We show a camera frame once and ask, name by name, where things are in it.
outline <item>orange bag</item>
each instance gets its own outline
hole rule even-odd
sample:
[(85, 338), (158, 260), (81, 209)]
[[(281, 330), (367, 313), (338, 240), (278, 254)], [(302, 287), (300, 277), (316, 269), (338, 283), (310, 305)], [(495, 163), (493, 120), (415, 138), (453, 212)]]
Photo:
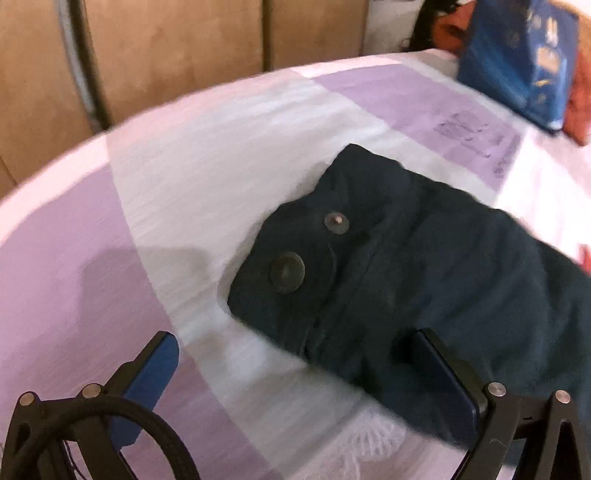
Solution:
[[(563, 131), (579, 145), (587, 145), (591, 140), (591, 19), (559, 1), (554, 3), (579, 16), (579, 55)], [(476, 2), (470, 2), (435, 20), (431, 37), (436, 48), (457, 56), (462, 54), (475, 5)]]

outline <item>silver screw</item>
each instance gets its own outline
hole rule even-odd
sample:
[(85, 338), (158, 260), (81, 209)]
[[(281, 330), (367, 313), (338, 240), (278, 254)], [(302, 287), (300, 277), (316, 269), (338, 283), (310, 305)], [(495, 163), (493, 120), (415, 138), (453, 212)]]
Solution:
[(26, 407), (35, 401), (35, 395), (31, 392), (23, 393), (21, 398), (18, 399), (18, 402), (23, 406)]
[(558, 400), (560, 403), (570, 402), (570, 395), (568, 392), (565, 392), (564, 390), (557, 390), (554, 396), (556, 397), (556, 400)]
[(100, 393), (101, 386), (98, 383), (90, 383), (82, 389), (84, 398), (95, 398)]
[(499, 382), (491, 382), (488, 385), (488, 391), (491, 395), (494, 395), (495, 397), (503, 397), (507, 393), (507, 389), (505, 388), (505, 386)]

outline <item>blue package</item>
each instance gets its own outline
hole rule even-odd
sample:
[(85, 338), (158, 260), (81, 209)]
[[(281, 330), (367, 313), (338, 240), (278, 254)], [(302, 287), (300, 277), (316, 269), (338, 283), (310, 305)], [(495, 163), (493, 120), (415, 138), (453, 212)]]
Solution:
[(578, 18), (545, 0), (477, 0), (457, 79), (556, 132), (573, 84)]

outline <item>dark navy garment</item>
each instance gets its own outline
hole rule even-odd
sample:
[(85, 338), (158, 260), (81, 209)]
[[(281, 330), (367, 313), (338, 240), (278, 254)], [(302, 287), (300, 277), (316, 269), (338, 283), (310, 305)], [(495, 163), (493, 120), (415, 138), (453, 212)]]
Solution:
[(454, 442), (408, 355), (410, 334), (430, 327), (485, 382), (540, 398), (567, 390), (589, 444), (591, 279), (506, 213), (357, 145), (264, 222), (228, 305)]

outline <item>large round button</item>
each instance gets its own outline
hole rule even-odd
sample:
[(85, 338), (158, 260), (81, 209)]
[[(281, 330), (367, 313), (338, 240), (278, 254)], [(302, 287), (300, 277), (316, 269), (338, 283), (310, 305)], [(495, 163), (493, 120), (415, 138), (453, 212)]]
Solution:
[(324, 217), (325, 227), (337, 235), (343, 235), (349, 230), (349, 221), (342, 213), (329, 213)]
[(304, 281), (306, 266), (295, 252), (281, 254), (271, 264), (269, 278), (278, 293), (296, 291)]

